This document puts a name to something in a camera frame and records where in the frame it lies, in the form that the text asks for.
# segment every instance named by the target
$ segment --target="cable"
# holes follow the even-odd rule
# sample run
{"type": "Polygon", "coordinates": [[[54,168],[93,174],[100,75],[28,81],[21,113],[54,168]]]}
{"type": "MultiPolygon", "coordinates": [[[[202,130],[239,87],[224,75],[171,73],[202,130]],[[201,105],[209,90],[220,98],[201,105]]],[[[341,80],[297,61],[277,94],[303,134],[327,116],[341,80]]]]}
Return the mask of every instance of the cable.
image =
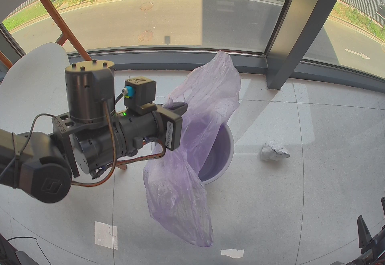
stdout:
{"type": "Polygon", "coordinates": [[[117,104],[118,101],[119,101],[120,99],[122,99],[122,97],[123,97],[123,93],[120,93],[120,94],[118,95],[118,97],[116,97],[116,99],[115,99],[115,104],[117,104]]]}
{"type": "MultiPolygon", "coordinates": [[[[40,116],[50,116],[50,117],[54,117],[55,115],[52,115],[52,114],[48,114],[48,113],[40,113],[38,115],[36,115],[36,117],[34,118],[33,122],[32,122],[32,125],[31,125],[31,129],[29,130],[29,134],[28,134],[28,137],[26,139],[26,142],[24,143],[23,147],[21,148],[20,150],[20,155],[23,153],[24,149],[26,148],[29,140],[31,139],[31,135],[32,135],[32,131],[33,131],[33,128],[35,126],[35,123],[36,123],[36,120],[40,117],[40,116]]],[[[15,160],[16,160],[16,157],[13,157],[13,159],[11,160],[11,162],[8,163],[8,165],[5,167],[5,169],[1,172],[0,174],[0,180],[3,178],[3,176],[5,175],[6,171],[8,171],[8,169],[15,163],[15,160]]]]}
{"type": "Polygon", "coordinates": [[[116,162],[116,166],[122,166],[122,165],[125,165],[125,164],[130,164],[130,163],[138,162],[138,161],[162,158],[166,154],[166,147],[159,140],[154,140],[154,142],[159,143],[161,145],[161,147],[162,147],[162,152],[160,152],[159,154],[141,156],[141,157],[137,157],[137,158],[133,158],[133,159],[128,159],[128,160],[119,160],[118,162],[116,162]]]}
{"type": "Polygon", "coordinates": [[[7,241],[10,241],[10,240],[12,240],[12,239],[17,239],[17,238],[18,238],[18,239],[19,239],[19,238],[30,238],[30,239],[35,239],[35,240],[36,240],[37,246],[39,247],[40,251],[43,253],[43,255],[44,255],[44,257],[46,258],[47,262],[50,263],[50,265],[52,265],[51,262],[49,261],[49,259],[47,258],[47,256],[44,254],[43,250],[40,248],[39,243],[37,242],[37,238],[36,238],[36,237],[17,236],[17,237],[12,237],[11,239],[7,239],[7,241]]]}
{"type": "Polygon", "coordinates": [[[113,174],[113,172],[115,170],[115,166],[116,166],[115,137],[113,135],[113,128],[112,128],[112,123],[111,123],[111,119],[110,119],[110,113],[108,112],[108,107],[107,107],[106,101],[103,101],[103,108],[104,108],[105,116],[107,118],[108,127],[110,129],[110,134],[111,134],[111,139],[112,139],[112,150],[113,150],[112,168],[111,168],[110,172],[108,173],[108,175],[106,177],[104,177],[101,181],[93,182],[90,184],[86,184],[83,182],[77,182],[77,181],[71,181],[72,185],[77,185],[77,186],[80,185],[82,187],[95,187],[95,186],[101,185],[102,183],[106,182],[111,177],[111,175],[113,174]]]}

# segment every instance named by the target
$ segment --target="wooden chair frame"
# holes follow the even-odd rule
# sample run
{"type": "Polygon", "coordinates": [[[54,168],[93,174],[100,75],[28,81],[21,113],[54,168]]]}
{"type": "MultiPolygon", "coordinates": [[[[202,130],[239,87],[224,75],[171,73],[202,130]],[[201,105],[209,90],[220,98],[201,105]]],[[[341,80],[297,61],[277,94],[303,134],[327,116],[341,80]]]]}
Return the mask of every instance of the wooden chair frame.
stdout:
{"type": "MultiPolygon", "coordinates": [[[[73,32],[70,30],[68,25],[64,22],[63,18],[52,4],[51,0],[40,0],[41,4],[47,10],[53,21],[62,31],[62,34],[57,38],[56,43],[63,46],[68,40],[80,54],[84,60],[92,60],[84,47],[80,44],[79,40],[75,37],[73,32]]],[[[13,64],[12,62],[0,51],[0,61],[7,69],[10,69],[13,64]]]]}

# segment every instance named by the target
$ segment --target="bucket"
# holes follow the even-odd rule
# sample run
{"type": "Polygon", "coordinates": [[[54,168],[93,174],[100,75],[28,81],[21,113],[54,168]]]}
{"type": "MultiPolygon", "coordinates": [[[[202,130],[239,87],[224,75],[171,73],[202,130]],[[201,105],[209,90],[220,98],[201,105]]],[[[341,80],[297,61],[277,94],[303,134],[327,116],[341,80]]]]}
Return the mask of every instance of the bucket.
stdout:
{"type": "Polygon", "coordinates": [[[227,124],[222,124],[213,147],[198,177],[204,185],[218,179],[229,167],[234,155],[234,139],[227,124]]]}

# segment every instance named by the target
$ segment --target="purple plastic bag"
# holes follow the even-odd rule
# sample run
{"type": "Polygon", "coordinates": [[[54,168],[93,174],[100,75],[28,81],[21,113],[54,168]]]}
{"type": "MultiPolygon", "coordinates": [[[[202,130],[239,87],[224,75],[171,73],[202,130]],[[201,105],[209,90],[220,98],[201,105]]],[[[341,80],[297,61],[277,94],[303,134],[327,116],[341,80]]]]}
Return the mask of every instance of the purple plastic bag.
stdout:
{"type": "MultiPolygon", "coordinates": [[[[219,127],[239,106],[241,78],[222,51],[192,71],[169,96],[164,107],[186,102],[180,147],[149,160],[143,170],[150,216],[181,239],[200,247],[213,244],[206,190],[198,173],[219,127]]],[[[159,152],[156,146],[153,153],[159,152]]]]}

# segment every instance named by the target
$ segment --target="asphalt road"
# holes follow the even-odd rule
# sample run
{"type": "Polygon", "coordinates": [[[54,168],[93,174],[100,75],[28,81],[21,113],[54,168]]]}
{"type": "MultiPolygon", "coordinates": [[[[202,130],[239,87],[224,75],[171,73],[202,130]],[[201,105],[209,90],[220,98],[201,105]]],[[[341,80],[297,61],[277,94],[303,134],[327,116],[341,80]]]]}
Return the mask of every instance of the asphalt road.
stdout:
{"type": "MultiPolygon", "coordinates": [[[[118,0],[62,16],[88,50],[183,45],[263,52],[280,10],[278,4],[258,0],[118,0]]],[[[28,52],[54,42],[60,31],[47,18],[12,35],[28,52]]],[[[69,42],[64,48],[74,51],[69,42]]],[[[385,47],[332,20],[326,21],[306,57],[385,77],[385,47]]]]}

